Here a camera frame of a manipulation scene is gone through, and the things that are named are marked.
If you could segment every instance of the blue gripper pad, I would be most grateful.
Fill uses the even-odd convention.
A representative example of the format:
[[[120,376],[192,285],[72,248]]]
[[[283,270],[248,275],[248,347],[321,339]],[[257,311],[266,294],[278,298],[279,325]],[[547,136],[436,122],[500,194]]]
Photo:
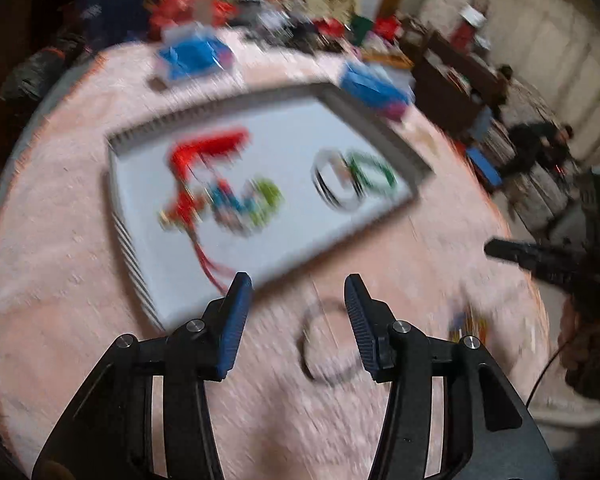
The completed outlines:
[[[389,306],[371,298],[359,274],[347,277],[344,300],[365,370],[377,383],[392,381],[395,351],[389,342],[389,327],[395,317]]]
[[[484,175],[484,178],[486,178],[491,186],[502,186],[502,177],[499,176],[497,170],[488,160],[486,160],[486,157],[482,155],[480,150],[477,148],[469,148],[466,150],[466,156],[473,164],[475,164],[475,167]]]
[[[224,322],[219,334],[216,370],[221,380],[235,364],[252,297],[253,286],[249,275],[246,272],[238,272],[220,307]]]

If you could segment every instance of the person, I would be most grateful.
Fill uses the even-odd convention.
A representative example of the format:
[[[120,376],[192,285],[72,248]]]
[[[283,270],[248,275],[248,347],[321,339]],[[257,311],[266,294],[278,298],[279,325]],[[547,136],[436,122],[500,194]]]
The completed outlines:
[[[570,158],[568,142],[573,138],[573,128],[551,122],[516,124],[509,129],[508,138],[515,146],[515,156],[497,168],[502,179],[529,173],[536,162],[543,168],[561,166]]]
[[[572,300],[564,302],[560,320],[560,362],[579,370],[574,387],[579,394],[600,401],[600,320],[582,323]],[[561,480],[600,480],[600,425],[582,432],[573,446],[555,453]]]

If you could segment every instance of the black ring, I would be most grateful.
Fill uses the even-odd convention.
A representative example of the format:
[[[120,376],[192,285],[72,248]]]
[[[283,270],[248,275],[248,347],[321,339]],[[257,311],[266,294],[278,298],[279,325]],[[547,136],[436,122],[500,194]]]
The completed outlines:
[[[304,322],[302,323],[302,335],[298,339],[298,351],[300,353],[300,367],[302,368],[302,373],[304,373],[305,377],[307,377],[308,380],[310,380],[314,383],[326,384],[327,386],[338,386],[339,384],[348,383],[356,375],[358,375],[360,370],[362,370],[362,368],[363,368],[361,359],[358,358],[354,365],[346,368],[341,373],[336,374],[333,377],[328,377],[328,376],[316,377],[316,376],[314,376],[311,373],[311,369],[309,368],[309,365],[306,362],[306,344],[308,343],[307,334],[309,333],[309,330],[311,329],[311,323],[317,317],[323,316],[324,314],[326,314],[328,312],[346,312],[347,311],[344,304],[342,304],[341,302],[339,302],[337,300],[330,300],[330,301],[328,301],[328,303],[331,305],[331,308],[325,308],[324,303],[320,302],[320,310],[319,311],[316,310],[316,311],[312,312],[311,310],[309,310],[307,312],[307,314],[305,314]]]
[[[355,197],[340,200],[336,197],[335,193],[331,191],[331,188],[327,186],[327,183],[324,182],[324,179],[320,173],[321,168],[330,163],[331,156],[333,155],[339,156],[342,161],[344,161],[342,154],[336,151],[323,150],[315,156],[315,161],[312,168],[313,185],[320,195],[320,198],[324,200],[328,206],[338,210],[355,211],[360,207],[360,204],[364,198],[363,188],[360,186],[360,183],[356,179],[352,179]]]

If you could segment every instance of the red cable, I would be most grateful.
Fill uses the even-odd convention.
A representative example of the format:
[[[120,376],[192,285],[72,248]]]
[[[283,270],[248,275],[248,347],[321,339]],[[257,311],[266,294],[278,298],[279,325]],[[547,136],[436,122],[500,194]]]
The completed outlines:
[[[202,271],[205,273],[205,276],[208,278],[208,280],[211,282],[211,284],[213,284],[213,286],[215,288],[217,288],[217,290],[220,292],[220,294],[225,296],[227,293],[227,287],[225,287],[224,285],[221,285],[220,282],[218,282],[218,280],[216,280],[215,276],[211,273],[211,270],[209,270],[209,267],[217,270],[218,272],[221,272],[221,271],[217,268],[216,265],[214,265],[209,260],[209,258],[206,257],[206,254],[202,250],[202,247],[200,247],[199,243],[194,242],[193,248],[195,249],[195,255],[197,256],[197,260],[200,263],[200,267],[202,267]]]
[[[200,244],[197,245],[198,247],[200,247],[200,251],[202,251],[202,246]],[[230,278],[235,276],[235,270],[233,270],[231,267],[226,267],[221,264],[213,263],[211,260],[209,260],[209,258],[204,252],[202,252],[202,257],[204,258],[204,263],[208,265],[210,269],[213,269],[219,274],[222,274],[223,276],[228,276]]]

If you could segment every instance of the pink fluffy tablecloth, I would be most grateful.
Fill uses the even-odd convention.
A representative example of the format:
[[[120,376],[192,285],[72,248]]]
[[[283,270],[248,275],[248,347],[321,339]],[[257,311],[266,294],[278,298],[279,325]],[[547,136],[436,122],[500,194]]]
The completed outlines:
[[[62,410],[121,333],[158,334],[121,263],[105,175],[106,136],[194,102],[301,80],[337,80],[343,60],[275,52],[225,40],[236,72],[157,94],[153,50],[113,48],[34,136],[0,212],[0,434],[30,473]],[[357,375],[334,388],[302,374],[296,339],[316,294],[341,298],[359,272],[398,319],[446,338],[467,302],[488,317],[487,346],[521,396],[548,357],[548,323],[536,289],[513,266],[487,260],[483,244],[508,228],[469,168],[416,109],[398,132],[433,168],[410,208],[260,294],[234,370],[208,385],[228,479],[366,478],[387,388]],[[434,384],[429,473],[439,467],[440,383]],[[159,411],[154,431],[161,432]]]

